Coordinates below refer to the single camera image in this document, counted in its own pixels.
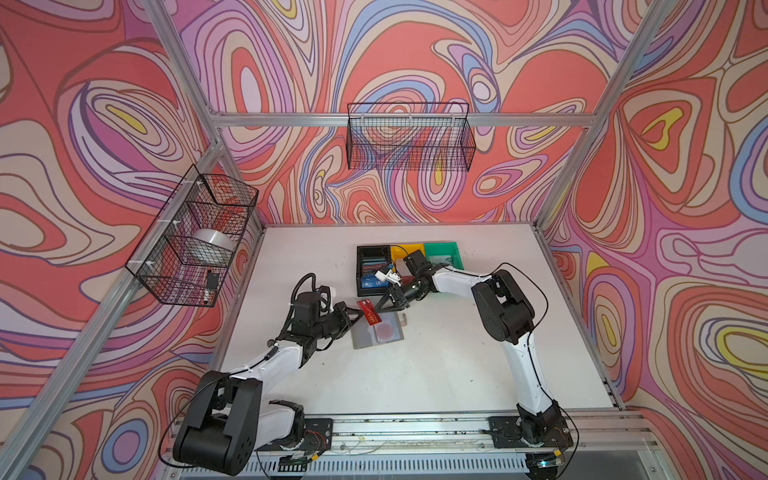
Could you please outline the red credit card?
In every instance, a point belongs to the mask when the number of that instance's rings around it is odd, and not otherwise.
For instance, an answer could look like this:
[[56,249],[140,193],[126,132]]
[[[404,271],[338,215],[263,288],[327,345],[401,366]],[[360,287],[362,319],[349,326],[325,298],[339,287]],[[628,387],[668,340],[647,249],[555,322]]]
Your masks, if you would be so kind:
[[369,326],[376,326],[382,322],[379,313],[376,311],[375,305],[370,299],[364,298],[358,300],[357,305]]

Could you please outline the grey card holder wallet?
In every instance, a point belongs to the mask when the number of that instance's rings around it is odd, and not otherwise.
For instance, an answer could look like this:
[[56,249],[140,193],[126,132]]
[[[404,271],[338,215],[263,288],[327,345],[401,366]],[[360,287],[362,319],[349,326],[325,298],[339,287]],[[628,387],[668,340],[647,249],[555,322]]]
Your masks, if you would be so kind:
[[404,339],[400,314],[382,313],[381,321],[370,325],[367,320],[356,322],[351,330],[352,346],[355,350],[376,347]]

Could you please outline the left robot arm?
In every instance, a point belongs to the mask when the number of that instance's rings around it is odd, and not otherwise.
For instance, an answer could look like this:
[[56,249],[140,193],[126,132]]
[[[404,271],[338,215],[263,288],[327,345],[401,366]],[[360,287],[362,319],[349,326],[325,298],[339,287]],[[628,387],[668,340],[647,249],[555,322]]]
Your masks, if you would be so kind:
[[237,370],[203,375],[185,406],[170,463],[235,476],[264,446],[322,447],[319,435],[307,431],[302,405],[269,400],[267,394],[308,363],[319,350],[319,341],[342,338],[362,317],[360,310],[344,302],[333,304],[325,287],[299,293],[266,352]]

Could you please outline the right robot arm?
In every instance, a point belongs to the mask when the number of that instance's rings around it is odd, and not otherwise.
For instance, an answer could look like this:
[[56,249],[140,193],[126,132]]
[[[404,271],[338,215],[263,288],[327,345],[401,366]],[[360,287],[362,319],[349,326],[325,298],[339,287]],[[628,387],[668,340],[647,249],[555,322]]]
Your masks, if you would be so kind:
[[387,284],[375,310],[385,312],[384,305],[390,303],[393,311],[402,311],[431,293],[473,300],[484,330],[500,343],[512,372],[521,440],[539,446],[552,431],[563,432],[565,429],[559,425],[563,411],[539,373],[534,332],[541,318],[511,273],[503,266],[489,274],[471,273],[432,263],[419,250],[408,254],[405,264],[412,274],[409,280],[403,279],[393,266],[375,271],[376,280]]

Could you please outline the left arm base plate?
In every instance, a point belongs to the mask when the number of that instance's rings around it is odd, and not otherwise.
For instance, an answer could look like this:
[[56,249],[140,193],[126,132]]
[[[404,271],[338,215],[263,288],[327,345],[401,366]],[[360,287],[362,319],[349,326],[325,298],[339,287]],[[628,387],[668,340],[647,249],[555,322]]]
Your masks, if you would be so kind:
[[318,453],[332,446],[334,421],[330,417],[305,419],[302,427],[291,430],[288,436],[272,440],[256,449],[257,452]]

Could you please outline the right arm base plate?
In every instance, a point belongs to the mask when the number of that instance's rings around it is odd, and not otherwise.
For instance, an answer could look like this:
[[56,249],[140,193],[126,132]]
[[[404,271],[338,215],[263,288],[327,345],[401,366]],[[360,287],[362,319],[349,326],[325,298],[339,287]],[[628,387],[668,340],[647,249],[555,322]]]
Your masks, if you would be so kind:
[[561,415],[548,420],[491,416],[483,433],[491,437],[497,449],[565,450],[574,445],[570,429]]

